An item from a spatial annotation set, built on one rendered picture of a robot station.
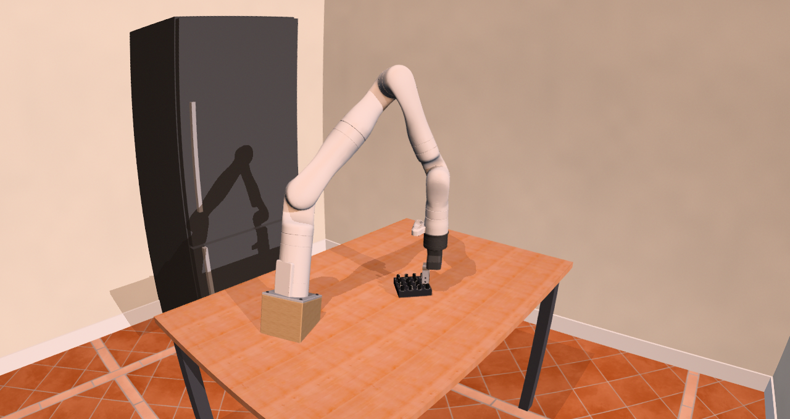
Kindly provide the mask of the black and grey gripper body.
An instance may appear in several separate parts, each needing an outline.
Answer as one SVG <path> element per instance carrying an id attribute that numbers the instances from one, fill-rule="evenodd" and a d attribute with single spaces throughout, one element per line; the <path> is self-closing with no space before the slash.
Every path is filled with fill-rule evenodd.
<path id="1" fill-rule="evenodd" d="M 440 270 L 442 268 L 443 249 L 447 248 L 448 217 L 443 220 L 433 220 L 425 217 L 415 220 L 412 227 L 412 236 L 423 234 L 423 247 L 427 249 L 426 269 Z"/>

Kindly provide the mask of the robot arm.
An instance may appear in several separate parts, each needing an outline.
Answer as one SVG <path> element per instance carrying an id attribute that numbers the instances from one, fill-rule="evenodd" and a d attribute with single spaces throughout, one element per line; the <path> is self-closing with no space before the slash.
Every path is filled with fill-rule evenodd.
<path id="1" fill-rule="evenodd" d="M 411 70 L 393 65 L 379 74 L 363 99 L 328 134 L 307 168 L 288 183 L 274 293 L 289 297 L 309 295 L 315 203 L 328 181 L 366 141 L 379 115 L 395 99 L 404 114 L 414 154 L 426 173 L 425 217 L 448 217 L 451 174 L 427 124 Z"/>

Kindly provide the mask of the black knob box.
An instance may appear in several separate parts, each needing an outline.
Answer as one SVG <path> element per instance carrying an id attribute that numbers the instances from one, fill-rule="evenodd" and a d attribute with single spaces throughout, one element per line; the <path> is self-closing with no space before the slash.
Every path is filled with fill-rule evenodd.
<path id="1" fill-rule="evenodd" d="M 401 281 L 401 278 L 403 282 Z M 393 278 L 393 284 L 395 289 L 397 289 L 397 295 L 399 298 L 409 296 L 432 296 L 431 285 L 428 283 L 422 284 L 422 273 L 420 276 L 417 276 L 416 273 L 413 273 L 412 276 L 397 275 L 395 278 Z"/>

